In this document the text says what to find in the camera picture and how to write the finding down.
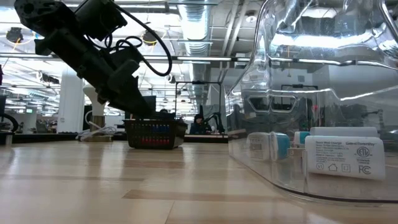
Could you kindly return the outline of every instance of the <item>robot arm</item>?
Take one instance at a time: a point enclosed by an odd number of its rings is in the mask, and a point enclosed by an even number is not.
[[[223,126],[223,122],[221,121],[221,113],[213,113],[210,117],[206,118],[206,119],[203,121],[203,124],[204,124],[204,125],[208,125],[208,122],[209,122],[209,120],[211,120],[211,119],[214,119],[214,120],[216,121],[216,125],[217,125],[216,129],[218,130],[218,132],[219,132],[220,134],[225,133],[225,129],[224,129],[224,126]]]
[[[130,13],[120,8],[113,0],[85,0],[73,12],[64,3],[53,0],[16,0],[15,9],[21,23],[44,36],[35,40],[38,55],[53,52],[87,80],[98,93],[98,102],[139,116],[150,116],[149,108],[138,89],[138,77],[132,74],[143,61],[154,73],[166,76],[172,68],[170,52],[160,37]],[[163,46],[169,69],[165,73],[153,67],[128,39],[111,46],[112,32],[127,25],[120,12],[146,28]],[[106,48],[97,46],[91,39],[105,40]]]

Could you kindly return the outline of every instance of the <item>clear plastic container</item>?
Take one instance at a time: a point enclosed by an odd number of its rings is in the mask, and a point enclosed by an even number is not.
[[[396,6],[266,1],[251,61],[226,97],[231,156],[297,194],[398,203]],[[253,133],[270,138],[261,155],[275,159],[253,156]],[[311,133],[323,137],[310,144]]]

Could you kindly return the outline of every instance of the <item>basket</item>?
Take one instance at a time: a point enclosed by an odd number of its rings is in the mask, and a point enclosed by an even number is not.
[[[123,120],[129,146],[136,149],[173,149],[184,143],[187,124],[178,121]]]

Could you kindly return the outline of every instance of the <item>dark hoodie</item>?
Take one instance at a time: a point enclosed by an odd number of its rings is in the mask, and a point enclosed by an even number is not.
[[[203,122],[198,124],[198,118],[201,118],[202,121],[204,120],[204,117],[202,115],[196,114],[195,118],[193,119],[193,123],[191,124],[189,134],[206,134],[207,131],[211,131],[211,127],[208,124],[203,124]]]

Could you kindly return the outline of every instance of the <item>white pillar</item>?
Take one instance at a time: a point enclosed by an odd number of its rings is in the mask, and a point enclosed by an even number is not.
[[[37,120],[37,108],[34,107],[26,107],[26,111],[24,114],[24,134],[32,134],[33,132],[30,130],[32,128],[36,128],[36,120]]]
[[[67,66],[62,72],[57,132],[80,132],[83,129],[85,95],[83,80]]]

